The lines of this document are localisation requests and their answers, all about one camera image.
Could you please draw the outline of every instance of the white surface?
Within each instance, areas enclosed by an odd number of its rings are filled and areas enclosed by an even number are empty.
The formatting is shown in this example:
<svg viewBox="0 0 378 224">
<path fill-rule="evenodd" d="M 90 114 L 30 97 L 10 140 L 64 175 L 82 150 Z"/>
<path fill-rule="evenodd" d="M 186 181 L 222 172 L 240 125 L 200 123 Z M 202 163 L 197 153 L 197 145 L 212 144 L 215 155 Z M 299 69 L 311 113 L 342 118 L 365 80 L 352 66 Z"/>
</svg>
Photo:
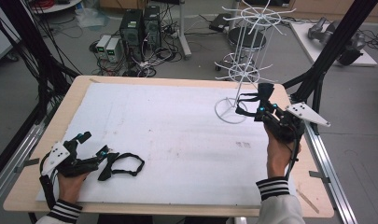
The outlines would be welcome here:
<svg viewBox="0 0 378 224">
<path fill-rule="evenodd" d="M 50 13 L 50 12 L 56 12 L 56 11 L 61 11 L 70 7 L 74 7 L 78 3 L 80 3 L 82 0 L 70 0 L 69 4 L 55 4 L 54 6 L 47 8 L 47 9 L 33 9 L 33 12 L 36 14 L 42 14 L 42 13 Z"/>
<path fill-rule="evenodd" d="M 252 119 L 229 124 L 214 110 L 217 101 L 236 91 L 91 84 L 64 140 L 90 131 L 92 137 L 77 148 L 79 158 L 87 159 L 108 145 L 120 153 L 132 152 L 146 164 L 136 177 L 112 175 L 100 182 L 104 161 L 87 177 L 79 200 L 260 205 L 255 183 L 266 178 L 268 139 L 263 125 Z M 248 106 L 252 111 L 257 107 Z M 135 170 L 138 165 L 128 159 L 117 161 L 113 169 Z"/>
<path fill-rule="evenodd" d="M 69 151 L 63 146 L 61 142 L 57 142 L 51 149 L 49 157 L 44 162 L 42 175 L 48 174 L 57 165 L 70 155 Z"/>
<path fill-rule="evenodd" d="M 320 117 L 314 110 L 305 103 L 297 103 L 287 107 L 287 111 L 295 115 L 298 118 L 311 121 L 326 127 L 330 127 L 330 123 Z"/>
<path fill-rule="evenodd" d="M 294 34 L 300 40 L 302 47 L 305 49 L 308 57 L 312 60 L 312 62 L 316 61 L 317 57 L 319 56 L 320 52 L 324 48 L 322 44 L 319 43 L 317 39 L 309 39 L 308 38 L 308 29 L 313 27 L 313 23 L 304 23 L 304 24 L 290 24 Z M 323 25 L 323 31 L 326 30 L 328 27 L 327 24 Z M 363 53 L 356 61 L 354 61 L 350 66 L 375 66 L 377 62 L 363 49 L 360 52 Z"/>
</svg>

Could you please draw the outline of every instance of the electronic equipment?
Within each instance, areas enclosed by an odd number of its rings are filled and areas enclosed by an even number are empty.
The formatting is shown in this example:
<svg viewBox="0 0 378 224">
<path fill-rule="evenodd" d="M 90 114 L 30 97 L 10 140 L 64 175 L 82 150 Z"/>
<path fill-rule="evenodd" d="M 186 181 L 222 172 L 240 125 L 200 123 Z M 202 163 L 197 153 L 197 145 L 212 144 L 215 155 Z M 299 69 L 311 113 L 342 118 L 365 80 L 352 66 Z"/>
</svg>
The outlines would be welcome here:
<svg viewBox="0 0 378 224">
<path fill-rule="evenodd" d="M 229 22 L 224 20 L 224 18 L 229 19 L 231 18 L 230 13 L 222 13 L 218 14 L 217 17 L 209 24 L 209 29 L 223 32 L 224 27 L 229 25 Z"/>
<path fill-rule="evenodd" d="M 339 21 L 332 22 L 326 31 L 323 32 L 323 25 L 326 21 L 325 17 L 322 17 L 313 27 L 308 29 L 308 38 L 317 39 L 322 45 L 326 45 L 331 36 L 334 34 Z M 357 60 L 358 57 L 363 55 L 360 51 L 366 46 L 365 36 L 361 33 L 355 33 L 350 41 L 345 45 L 343 52 L 337 58 L 337 62 L 342 65 L 349 65 Z"/>
<path fill-rule="evenodd" d="M 161 47 L 161 20 L 160 7 L 145 7 L 145 29 L 147 35 L 147 48 L 159 49 Z"/>
<path fill-rule="evenodd" d="M 246 0 L 249 5 L 267 6 L 269 0 Z M 288 7 L 290 0 L 271 0 L 269 6 Z"/>
<path fill-rule="evenodd" d="M 179 0 L 153 0 L 153 2 L 161 2 L 161 3 L 167 3 L 167 4 L 173 4 L 173 5 L 179 5 Z"/>
<path fill-rule="evenodd" d="M 127 9 L 119 27 L 124 54 L 127 62 L 138 63 L 144 60 L 142 47 L 144 47 L 145 28 L 143 12 L 140 9 Z"/>
<path fill-rule="evenodd" d="M 98 52 L 98 58 L 107 60 L 107 53 L 106 47 L 109 43 L 109 40 L 112 36 L 111 35 L 103 35 L 102 38 L 99 40 L 98 44 L 96 44 L 96 51 Z"/>
<path fill-rule="evenodd" d="M 59 5 L 70 4 L 70 1 L 69 0 L 56 0 L 55 4 L 59 4 Z"/>
<path fill-rule="evenodd" d="M 122 57 L 122 48 L 120 38 L 110 38 L 109 44 L 106 47 L 107 58 L 111 63 L 118 63 Z"/>
</svg>

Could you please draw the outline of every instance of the human hand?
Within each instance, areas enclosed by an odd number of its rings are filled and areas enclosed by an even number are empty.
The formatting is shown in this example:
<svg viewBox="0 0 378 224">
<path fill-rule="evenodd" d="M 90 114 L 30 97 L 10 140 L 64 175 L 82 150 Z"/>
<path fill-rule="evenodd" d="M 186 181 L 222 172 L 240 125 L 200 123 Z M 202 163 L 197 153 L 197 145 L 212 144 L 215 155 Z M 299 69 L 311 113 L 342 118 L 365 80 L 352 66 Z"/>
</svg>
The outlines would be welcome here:
<svg viewBox="0 0 378 224">
<path fill-rule="evenodd" d="M 290 162 L 292 149 L 294 143 L 285 144 L 278 141 L 275 136 L 267 129 L 264 124 L 264 129 L 268 135 L 267 146 L 267 175 L 269 178 L 276 176 L 285 176 L 285 168 Z"/>
<path fill-rule="evenodd" d="M 65 177 L 62 174 L 58 174 L 58 182 L 60 186 L 59 199 L 68 203 L 76 203 L 83 181 L 88 174 L 89 173 L 86 173 L 75 177 Z"/>
</svg>

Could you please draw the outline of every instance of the aluminum rail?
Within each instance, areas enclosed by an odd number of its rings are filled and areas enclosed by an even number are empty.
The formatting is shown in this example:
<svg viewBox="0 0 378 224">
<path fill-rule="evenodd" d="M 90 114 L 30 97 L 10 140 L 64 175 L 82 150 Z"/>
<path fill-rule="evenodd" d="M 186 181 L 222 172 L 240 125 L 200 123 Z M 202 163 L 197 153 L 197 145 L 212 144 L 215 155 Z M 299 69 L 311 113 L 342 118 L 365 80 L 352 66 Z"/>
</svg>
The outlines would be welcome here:
<svg viewBox="0 0 378 224">
<path fill-rule="evenodd" d="M 322 174 L 325 187 L 329 192 L 329 196 L 334 203 L 335 209 L 338 210 L 342 223 L 354 224 L 357 223 L 351 205 L 343 192 L 343 187 L 336 175 L 334 167 L 323 145 L 320 135 L 317 135 L 311 124 L 305 121 L 305 137 L 310 145 L 310 149 L 314 153 L 315 162 L 317 162 L 319 172 Z"/>
<path fill-rule="evenodd" d="M 15 174 L 21 171 L 24 162 L 29 158 L 44 131 L 45 122 L 42 121 L 38 125 L 33 125 L 28 134 L 26 134 L 21 141 L 20 146 L 0 173 L 0 197 L 11 183 Z"/>
</svg>

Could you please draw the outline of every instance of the black and white striped cuff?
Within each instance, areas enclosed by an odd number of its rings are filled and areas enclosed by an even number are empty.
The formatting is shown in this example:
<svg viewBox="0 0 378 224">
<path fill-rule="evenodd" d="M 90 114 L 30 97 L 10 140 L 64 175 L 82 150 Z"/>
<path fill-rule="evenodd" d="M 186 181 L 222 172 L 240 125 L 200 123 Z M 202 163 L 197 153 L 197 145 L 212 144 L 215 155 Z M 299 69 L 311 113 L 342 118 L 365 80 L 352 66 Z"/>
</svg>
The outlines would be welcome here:
<svg viewBox="0 0 378 224">
<path fill-rule="evenodd" d="M 261 180 L 256 185 L 259 188 L 262 201 L 272 196 L 290 194 L 287 179 L 284 176 Z"/>
<path fill-rule="evenodd" d="M 81 206 L 67 203 L 59 199 L 47 216 L 57 218 L 67 223 L 76 223 L 82 208 Z"/>
</svg>

